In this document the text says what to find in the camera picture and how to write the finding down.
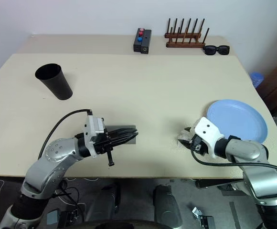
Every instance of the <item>table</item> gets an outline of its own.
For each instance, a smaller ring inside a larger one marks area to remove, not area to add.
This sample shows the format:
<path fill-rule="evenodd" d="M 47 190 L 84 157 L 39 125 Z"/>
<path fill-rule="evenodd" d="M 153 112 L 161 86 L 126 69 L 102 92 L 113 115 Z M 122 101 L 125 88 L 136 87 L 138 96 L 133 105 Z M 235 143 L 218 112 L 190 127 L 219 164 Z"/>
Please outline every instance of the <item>table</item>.
<path fill-rule="evenodd" d="M 233 49 L 206 56 L 200 49 L 166 48 L 153 36 L 148 55 L 132 51 L 134 36 L 36 35 L 0 69 L 0 176 L 24 176 L 55 123 L 76 109 L 90 108 L 106 125 L 135 125 L 135 145 L 86 158 L 68 177 L 242 178 L 237 167 L 198 164 L 177 144 L 180 131 L 220 99 L 245 102 L 264 117 L 269 162 L 277 165 L 277 127 Z M 208 44 L 228 44 L 209 37 Z M 60 101 L 34 77 L 43 64 L 61 65 L 73 96 Z M 58 127 L 50 141 L 82 132 L 85 114 Z M 210 161 L 208 156 L 202 160 Z M 224 162 L 218 159 L 213 162 Z"/>

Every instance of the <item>black sunglasses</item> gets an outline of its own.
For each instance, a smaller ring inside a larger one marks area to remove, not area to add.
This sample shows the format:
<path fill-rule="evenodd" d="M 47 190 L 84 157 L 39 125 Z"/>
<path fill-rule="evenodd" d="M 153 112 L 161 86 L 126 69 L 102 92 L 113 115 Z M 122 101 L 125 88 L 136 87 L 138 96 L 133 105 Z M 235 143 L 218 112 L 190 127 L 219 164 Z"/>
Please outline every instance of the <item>black sunglasses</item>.
<path fill-rule="evenodd" d="M 216 47 L 215 45 L 205 45 L 203 50 L 206 55 L 215 55 L 216 51 L 221 55 L 227 55 L 230 52 L 230 46 L 220 45 Z"/>

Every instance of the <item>light blue plastic plate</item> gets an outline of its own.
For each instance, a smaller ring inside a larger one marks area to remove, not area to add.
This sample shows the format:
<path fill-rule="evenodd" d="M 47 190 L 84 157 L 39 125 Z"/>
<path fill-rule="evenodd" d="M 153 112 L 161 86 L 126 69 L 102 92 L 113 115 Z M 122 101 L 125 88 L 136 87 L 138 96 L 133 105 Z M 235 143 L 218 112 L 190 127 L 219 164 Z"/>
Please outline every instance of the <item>light blue plastic plate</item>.
<path fill-rule="evenodd" d="M 224 99 L 213 103 L 207 110 L 207 119 L 214 123 L 228 138 L 263 143 L 267 137 L 267 125 L 256 109 L 238 100 Z"/>

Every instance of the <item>black plastic cup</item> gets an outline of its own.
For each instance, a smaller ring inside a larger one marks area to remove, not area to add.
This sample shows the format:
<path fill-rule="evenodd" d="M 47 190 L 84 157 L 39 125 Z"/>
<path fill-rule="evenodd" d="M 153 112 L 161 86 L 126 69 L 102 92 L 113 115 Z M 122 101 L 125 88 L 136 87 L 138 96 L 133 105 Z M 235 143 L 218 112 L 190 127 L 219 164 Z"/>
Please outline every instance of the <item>black plastic cup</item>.
<path fill-rule="evenodd" d="M 69 99 L 73 95 L 72 89 L 63 75 L 61 66 L 56 63 L 43 65 L 35 72 L 35 77 L 45 84 L 60 100 Z"/>

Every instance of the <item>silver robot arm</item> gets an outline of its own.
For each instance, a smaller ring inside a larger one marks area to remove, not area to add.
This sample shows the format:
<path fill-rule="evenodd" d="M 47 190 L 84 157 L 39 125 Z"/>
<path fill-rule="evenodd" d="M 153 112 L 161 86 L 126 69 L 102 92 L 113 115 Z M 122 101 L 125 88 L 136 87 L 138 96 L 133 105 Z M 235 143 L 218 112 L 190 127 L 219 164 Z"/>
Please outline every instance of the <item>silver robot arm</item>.
<path fill-rule="evenodd" d="M 70 166 L 85 157 L 104 153 L 107 153 L 109 166 L 112 166 L 113 147 L 126 143 L 137 134 L 137 130 L 132 128 L 108 132 L 103 119 L 93 117 L 89 111 L 83 133 L 51 142 L 42 157 L 28 169 L 21 193 L 7 209 L 0 229 L 36 228 L 49 199 Z"/>
<path fill-rule="evenodd" d="M 205 117 L 199 119 L 193 128 L 185 130 L 187 133 L 183 132 L 179 141 L 192 151 L 193 156 L 195 152 L 202 156 L 209 154 L 213 158 L 226 158 L 235 165 L 237 163 L 269 165 L 268 150 L 265 146 L 255 141 L 242 141 L 235 136 L 225 139 L 219 129 Z M 239 167 L 243 171 L 244 180 L 235 183 L 234 187 L 253 198 L 265 228 L 277 229 L 277 170 L 271 167 L 241 164 Z"/>

